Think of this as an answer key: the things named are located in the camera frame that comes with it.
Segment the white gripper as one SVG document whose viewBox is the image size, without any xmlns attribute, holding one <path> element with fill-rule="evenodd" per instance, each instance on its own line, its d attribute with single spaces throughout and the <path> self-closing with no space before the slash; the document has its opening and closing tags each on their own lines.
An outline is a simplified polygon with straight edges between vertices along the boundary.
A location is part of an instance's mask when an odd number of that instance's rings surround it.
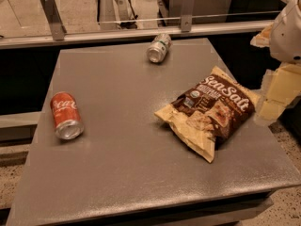
<svg viewBox="0 0 301 226">
<path fill-rule="evenodd" d="M 261 82 L 258 103 L 259 121 L 276 121 L 286 107 L 301 93 L 301 0 L 290 0 L 273 24 L 254 36 L 250 44 L 270 46 L 271 57 L 281 63 L 267 70 Z"/>
</svg>

